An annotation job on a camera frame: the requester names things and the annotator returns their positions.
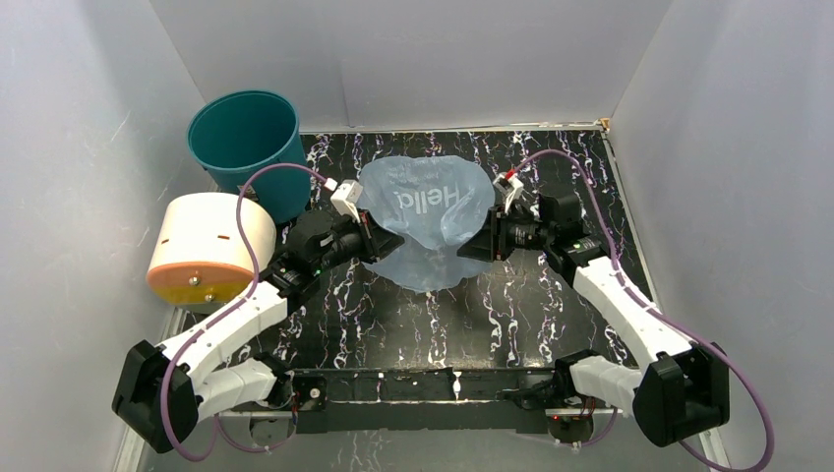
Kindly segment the teal plastic trash bin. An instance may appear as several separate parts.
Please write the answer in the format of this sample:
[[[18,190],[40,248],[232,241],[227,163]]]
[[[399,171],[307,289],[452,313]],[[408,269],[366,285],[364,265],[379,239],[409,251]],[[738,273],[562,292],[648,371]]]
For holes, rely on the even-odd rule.
[[[244,90],[208,103],[192,119],[187,144],[222,192],[237,195],[258,170],[277,163],[307,166],[295,107],[277,93]],[[268,171],[246,197],[278,224],[305,211],[311,175],[295,168]]]

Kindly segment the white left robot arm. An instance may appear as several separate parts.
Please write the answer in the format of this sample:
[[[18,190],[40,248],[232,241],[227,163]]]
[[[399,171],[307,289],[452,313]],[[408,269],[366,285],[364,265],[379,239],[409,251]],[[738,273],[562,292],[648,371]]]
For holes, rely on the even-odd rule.
[[[403,243],[366,210],[357,219],[325,210],[303,213],[241,295],[158,345],[144,340],[129,350],[114,413],[154,451],[165,453],[199,423],[242,404],[296,408],[305,395],[285,362],[267,352],[231,368],[224,362],[302,308],[319,291],[324,272],[353,260],[377,263]]]

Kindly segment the light blue plastic bag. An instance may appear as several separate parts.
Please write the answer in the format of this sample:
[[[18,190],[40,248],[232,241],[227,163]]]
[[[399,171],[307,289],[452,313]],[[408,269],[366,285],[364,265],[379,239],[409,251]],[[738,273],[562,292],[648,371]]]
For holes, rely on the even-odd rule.
[[[492,180],[478,163],[456,155],[387,156],[365,165],[359,183],[358,207],[404,239],[366,269],[421,293],[452,288],[491,268],[456,254],[495,204]]]

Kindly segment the cream orange round container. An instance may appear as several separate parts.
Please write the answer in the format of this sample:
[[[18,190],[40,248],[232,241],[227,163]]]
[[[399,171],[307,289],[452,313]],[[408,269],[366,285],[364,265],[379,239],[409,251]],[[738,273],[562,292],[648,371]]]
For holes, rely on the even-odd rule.
[[[163,301],[208,314],[241,294],[254,267],[239,234],[238,197],[189,194],[168,205],[146,282]]]

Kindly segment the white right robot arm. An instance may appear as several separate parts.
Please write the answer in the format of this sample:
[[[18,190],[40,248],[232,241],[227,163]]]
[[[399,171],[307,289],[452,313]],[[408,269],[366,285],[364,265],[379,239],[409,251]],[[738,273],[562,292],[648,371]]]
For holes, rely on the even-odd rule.
[[[490,208],[480,231],[457,253],[503,261],[515,250],[540,251],[553,272],[592,305],[625,343],[636,368],[585,349],[555,363],[547,394],[567,407],[594,397],[631,415],[653,444],[666,446],[726,424],[729,369],[718,349],[653,317],[644,296],[614,268],[608,248],[585,231],[577,196],[541,195]]]

